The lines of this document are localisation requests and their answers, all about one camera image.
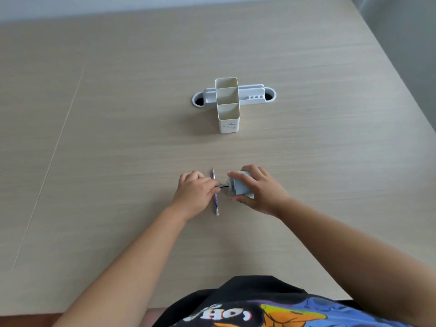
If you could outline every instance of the pencil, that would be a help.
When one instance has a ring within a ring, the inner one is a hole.
[[[215,179],[215,170],[214,168],[212,168],[212,179]],[[218,211],[218,195],[215,194],[215,214],[217,216],[219,216],[219,211]]]

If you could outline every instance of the right hand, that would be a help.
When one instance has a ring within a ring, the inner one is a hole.
[[[250,188],[254,193],[254,199],[245,195],[235,195],[232,200],[243,203],[256,211],[278,217],[280,210],[290,199],[286,190],[262,167],[245,165],[241,171],[250,172],[253,178],[236,171],[231,171],[227,175],[242,181]]]

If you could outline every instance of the wooden desk surface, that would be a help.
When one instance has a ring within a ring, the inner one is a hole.
[[[436,267],[436,136],[350,0],[274,0],[0,26],[0,314],[60,312],[178,176],[264,166],[294,197]],[[240,131],[191,106],[215,78],[277,91]],[[219,198],[152,300],[271,274],[346,294],[277,220]]]

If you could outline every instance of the desk organizer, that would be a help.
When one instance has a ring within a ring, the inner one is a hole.
[[[192,104],[196,108],[216,107],[221,133],[239,131],[241,105],[271,103],[275,90],[262,84],[239,86],[235,77],[215,79],[215,88],[206,88],[194,94]]]

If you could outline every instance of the pencil sharpener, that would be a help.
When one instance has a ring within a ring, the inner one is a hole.
[[[239,171],[239,172],[245,173],[245,174],[251,176],[250,172],[248,172],[248,171]],[[249,198],[254,198],[254,194],[242,181],[239,181],[238,179],[229,177],[227,179],[227,184],[228,184],[228,195],[231,198],[234,195],[245,195],[245,196],[248,196]]]

